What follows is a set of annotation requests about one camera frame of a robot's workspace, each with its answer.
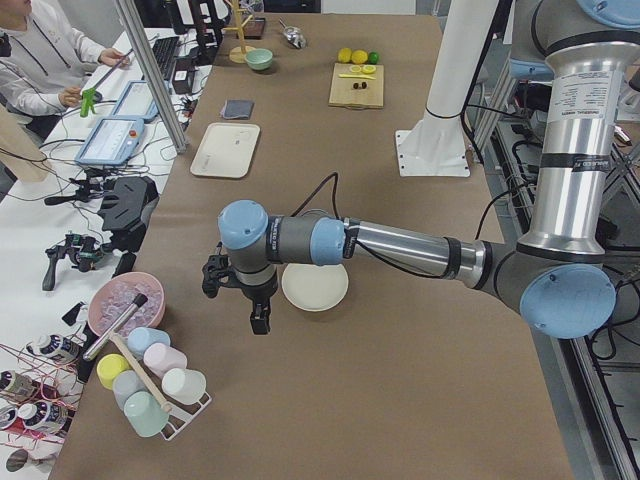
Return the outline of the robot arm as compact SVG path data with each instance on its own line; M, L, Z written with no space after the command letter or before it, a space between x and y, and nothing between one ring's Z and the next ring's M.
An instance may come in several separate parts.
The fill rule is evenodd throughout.
M203 270L204 292L239 289L252 303L253 332L266 334L278 265L338 265L364 252L414 276L486 292L548 336L593 332L616 304L595 233L623 77L638 55L635 1L516 3L513 70L531 76L545 68L553 83L533 214L514 247L335 215L271 216L238 200L219 215L220 242Z

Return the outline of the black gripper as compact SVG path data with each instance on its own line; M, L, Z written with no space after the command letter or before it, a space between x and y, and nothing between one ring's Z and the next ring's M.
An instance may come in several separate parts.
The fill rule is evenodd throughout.
M252 302L249 320L253 333L268 334L270 332L270 300L278 290L276 268L265 267L253 273L236 270L236 278L243 295Z

